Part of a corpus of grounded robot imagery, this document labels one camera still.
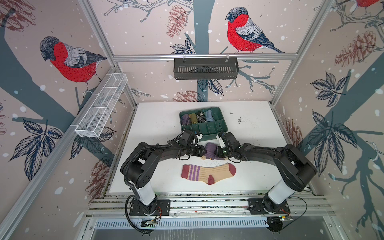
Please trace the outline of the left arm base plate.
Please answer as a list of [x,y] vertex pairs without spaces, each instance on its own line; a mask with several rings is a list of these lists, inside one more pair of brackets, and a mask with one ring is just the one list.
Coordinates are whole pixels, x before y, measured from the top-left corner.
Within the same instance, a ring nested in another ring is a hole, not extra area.
[[154,199],[152,203],[146,206],[140,200],[132,200],[132,204],[129,207],[129,215],[134,217],[168,216],[170,214],[171,201]]

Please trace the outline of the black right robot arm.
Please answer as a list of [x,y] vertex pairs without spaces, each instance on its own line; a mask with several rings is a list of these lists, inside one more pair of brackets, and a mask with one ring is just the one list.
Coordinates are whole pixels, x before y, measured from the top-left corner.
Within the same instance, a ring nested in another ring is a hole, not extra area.
[[268,148],[240,142],[231,133],[216,136],[220,146],[215,150],[219,158],[236,159],[239,162],[261,162],[274,165],[282,179],[265,194],[262,206],[274,214],[283,203],[296,192],[302,192],[317,174],[315,166],[299,149],[291,144]]

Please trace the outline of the purple striped sock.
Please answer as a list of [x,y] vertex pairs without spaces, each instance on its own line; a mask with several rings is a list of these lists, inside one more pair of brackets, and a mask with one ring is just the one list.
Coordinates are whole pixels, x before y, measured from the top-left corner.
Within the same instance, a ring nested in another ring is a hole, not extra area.
[[201,157],[202,160],[228,160],[228,158],[219,158],[216,154],[215,151],[217,150],[217,144],[214,143],[207,143],[205,145],[205,150],[207,151],[205,155]]

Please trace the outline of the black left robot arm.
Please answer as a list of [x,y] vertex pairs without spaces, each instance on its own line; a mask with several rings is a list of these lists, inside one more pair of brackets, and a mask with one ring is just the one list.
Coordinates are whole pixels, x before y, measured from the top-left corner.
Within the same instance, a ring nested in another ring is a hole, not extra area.
[[191,156],[202,157],[207,153],[204,146],[199,144],[203,134],[199,131],[182,131],[165,145],[149,145],[141,142],[121,166],[124,182],[134,193],[133,209],[130,214],[134,216],[153,215],[159,205],[150,180],[161,161],[179,159],[187,161]]

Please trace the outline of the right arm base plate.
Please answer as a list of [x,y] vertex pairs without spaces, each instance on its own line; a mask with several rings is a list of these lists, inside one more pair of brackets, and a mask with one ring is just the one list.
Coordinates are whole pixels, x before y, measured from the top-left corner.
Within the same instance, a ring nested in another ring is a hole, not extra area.
[[252,215],[291,214],[287,200],[284,200],[281,204],[277,205],[272,200],[261,198],[248,199],[247,210],[250,211]]

